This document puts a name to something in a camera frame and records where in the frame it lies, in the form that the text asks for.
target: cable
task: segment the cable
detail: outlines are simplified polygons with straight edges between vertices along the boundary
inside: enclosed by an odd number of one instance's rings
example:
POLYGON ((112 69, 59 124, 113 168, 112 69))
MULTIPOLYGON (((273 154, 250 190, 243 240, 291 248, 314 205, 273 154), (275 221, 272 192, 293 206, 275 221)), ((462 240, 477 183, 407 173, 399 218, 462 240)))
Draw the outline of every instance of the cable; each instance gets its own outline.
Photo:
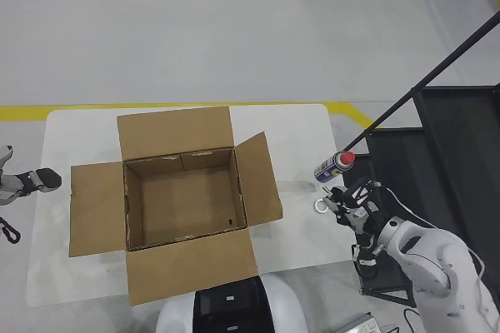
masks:
POLYGON ((414 309, 407 308, 407 309, 403 310, 403 319, 406 320, 407 325, 409 326, 409 329, 411 330, 411 333, 415 333, 415 330, 413 329, 413 325, 411 325, 411 322, 409 322, 409 318, 408 318, 408 314, 407 314, 408 312, 412 312, 419 317, 420 317, 420 315, 414 309))
MULTIPOLYGON (((406 205, 404 205, 397 197, 396 194, 394 194, 393 190, 391 190, 390 188, 388 187, 385 187, 383 185, 380 184, 380 187, 383 187, 385 190, 387 190, 389 193, 391 193, 391 195, 394 197, 394 200, 397 201, 398 205, 400 205, 405 211, 407 211, 409 214, 415 216, 418 220, 428 224, 429 226, 435 228, 435 229, 439 229, 437 226, 433 225, 432 223, 424 220, 423 218, 421 218, 419 215, 415 214, 411 209, 409 209, 406 205)), ((489 323, 489 320, 487 318, 487 315, 483 312, 483 308, 482 308, 482 303, 483 303, 483 297, 482 297, 482 277, 483 277, 483 274, 485 273, 485 264, 483 263, 483 260, 479 257, 478 254, 476 254, 476 252, 474 252, 470 247, 467 246, 467 250, 472 253, 474 255, 474 257, 476 257, 477 259, 477 262, 480 264, 480 272, 479 274, 477 275, 477 291, 478 291, 478 294, 479 294, 479 305, 478 305, 478 311, 479 313, 482 315, 483 319, 485 319, 485 321, 487 322, 488 326, 491 327, 491 330, 494 332, 494 333, 498 333, 498 325, 500 324, 500 316, 498 317, 496 323, 495 323, 495 326, 494 328, 491 326, 491 324, 489 323)), ((409 324, 409 328, 411 329, 411 332, 414 332, 413 331, 413 328, 411 327, 411 324, 409 324)))

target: cardboard box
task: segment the cardboard box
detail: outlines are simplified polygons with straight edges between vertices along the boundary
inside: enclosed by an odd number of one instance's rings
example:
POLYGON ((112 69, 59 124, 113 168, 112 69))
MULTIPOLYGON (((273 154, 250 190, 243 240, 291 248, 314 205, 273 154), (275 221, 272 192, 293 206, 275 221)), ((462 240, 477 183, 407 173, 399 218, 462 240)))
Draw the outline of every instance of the cardboard box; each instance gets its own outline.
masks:
POLYGON ((228 107, 117 125, 122 162, 72 167, 69 256, 126 250, 132 305, 257 275, 248 227, 283 214, 265 134, 234 147, 228 107))

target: table surface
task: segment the table surface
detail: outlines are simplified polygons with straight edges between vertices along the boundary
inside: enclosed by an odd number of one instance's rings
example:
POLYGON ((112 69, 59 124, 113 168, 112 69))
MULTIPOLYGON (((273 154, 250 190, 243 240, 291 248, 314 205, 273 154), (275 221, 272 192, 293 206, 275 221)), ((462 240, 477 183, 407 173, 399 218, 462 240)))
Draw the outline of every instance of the table surface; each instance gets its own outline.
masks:
MULTIPOLYGON (((47 119, 42 167, 62 187, 37 196, 26 297, 30 306, 128 293, 124 251, 68 258, 70 166, 121 161, 117 116, 168 108, 56 111, 47 119)), ((283 219, 250 227, 260 273, 351 259, 353 233, 333 214, 317 214, 323 191, 313 169, 336 147, 322 105, 230 107, 235 144, 265 131, 283 204, 283 219)), ((338 177, 329 185, 342 185, 338 177)))

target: black cable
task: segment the black cable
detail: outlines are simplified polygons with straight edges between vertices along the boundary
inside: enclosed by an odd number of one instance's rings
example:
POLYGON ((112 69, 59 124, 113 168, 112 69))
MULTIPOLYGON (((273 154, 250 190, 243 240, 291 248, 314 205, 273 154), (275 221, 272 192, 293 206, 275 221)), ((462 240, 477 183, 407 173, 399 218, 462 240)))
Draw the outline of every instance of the black cable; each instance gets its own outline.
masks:
POLYGON ((411 333, 415 333, 415 330, 413 329, 413 326, 412 326, 412 325, 411 325, 411 323, 409 322, 409 319, 408 319, 408 314, 407 314, 408 312, 412 312, 412 313, 414 313, 415 315, 417 315, 417 316, 419 316, 419 317, 420 317, 420 315, 419 315, 419 314, 418 314, 418 312, 416 312, 414 309, 409 309, 409 308, 407 308, 407 309, 404 309, 404 310, 403 310, 403 319, 405 319, 405 320, 406 320, 407 325, 409 326, 409 329, 411 330, 411 333))

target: spray can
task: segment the spray can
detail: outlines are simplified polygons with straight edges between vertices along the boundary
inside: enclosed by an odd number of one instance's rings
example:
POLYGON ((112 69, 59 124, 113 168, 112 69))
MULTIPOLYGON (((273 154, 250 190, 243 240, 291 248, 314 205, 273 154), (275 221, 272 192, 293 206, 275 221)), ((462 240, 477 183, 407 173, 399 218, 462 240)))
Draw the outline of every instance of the spray can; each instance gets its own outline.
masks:
POLYGON ((336 152, 315 169, 315 178, 320 182, 331 181, 345 171, 352 169, 356 156, 353 152, 336 152))

